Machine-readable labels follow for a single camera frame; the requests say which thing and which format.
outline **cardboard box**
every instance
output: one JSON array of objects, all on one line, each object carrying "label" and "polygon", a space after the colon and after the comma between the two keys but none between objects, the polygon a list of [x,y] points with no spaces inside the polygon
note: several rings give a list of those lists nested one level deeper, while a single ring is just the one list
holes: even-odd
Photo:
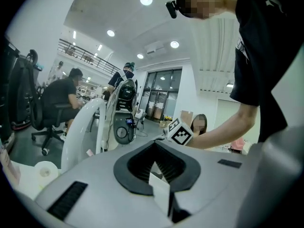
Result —
[{"label": "cardboard box", "polygon": [[181,111],[180,117],[184,123],[191,127],[193,112]]}]

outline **black and white marker cube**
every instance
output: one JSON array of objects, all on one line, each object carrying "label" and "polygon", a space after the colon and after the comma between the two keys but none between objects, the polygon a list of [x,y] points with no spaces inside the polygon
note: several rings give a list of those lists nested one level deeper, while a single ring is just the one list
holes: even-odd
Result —
[{"label": "black and white marker cube", "polygon": [[193,132],[190,127],[180,118],[176,118],[167,127],[167,139],[181,145],[186,145],[192,138]]}]

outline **black t-shirt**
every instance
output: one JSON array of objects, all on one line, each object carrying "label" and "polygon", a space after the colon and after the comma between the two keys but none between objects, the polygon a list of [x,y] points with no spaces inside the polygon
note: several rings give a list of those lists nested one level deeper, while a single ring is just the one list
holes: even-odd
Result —
[{"label": "black t-shirt", "polygon": [[76,87],[71,78],[56,80],[46,87],[41,97],[44,109],[53,108],[54,104],[69,103],[68,95],[76,95]]},{"label": "black t-shirt", "polygon": [[292,63],[303,42],[297,14],[300,0],[238,0],[240,39],[236,49],[235,86],[230,95],[260,106],[259,142],[287,126],[271,91]]},{"label": "black t-shirt", "polygon": [[[126,75],[127,78],[132,78],[134,76],[134,74],[128,70],[124,70],[124,73]],[[113,86],[114,88],[117,88],[120,84],[120,82],[122,82],[123,79],[121,78],[120,74],[118,72],[116,72],[114,74],[114,76],[111,78],[109,85]]]}]

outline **white pipe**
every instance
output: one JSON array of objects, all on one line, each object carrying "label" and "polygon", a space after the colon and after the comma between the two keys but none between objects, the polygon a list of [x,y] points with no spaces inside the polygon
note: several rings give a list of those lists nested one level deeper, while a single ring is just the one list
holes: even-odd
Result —
[{"label": "white pipe", "polygon": [[63,145],[61,156],[61,170],[62,173],[68,171],[78,163],[80,163],[84,157],[82,156],[82,141],[84,139],[86,129],[90,123],[93,114],[99,108],[99,127],[98,127],[98,139],[102,136],[103,126],[105,121],[105,101],[100,98],[96,98],[88,102],[75,117],[66,140]]},{"label": "white pipe", "polygon": [[97,132],[97,141],[96,141],[96,151],[95,154],[99,154],[101,147],[104,150],[104,144],[102,144],[102,137],[104,131],[104,124],[105,124],[105,106],[99,108],[99,122],[98,122],[98,132]]}]

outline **office chair wheel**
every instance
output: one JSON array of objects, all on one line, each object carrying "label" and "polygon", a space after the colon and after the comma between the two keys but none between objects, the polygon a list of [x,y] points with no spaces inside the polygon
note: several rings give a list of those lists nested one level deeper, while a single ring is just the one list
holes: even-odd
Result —
[{"label": "office chair wheel", "polygon": [[42,150],[42,154],[43,154],[44,156],[47,156],[47,155],[48,155],[48,150],[43,149],[43,150]]}]

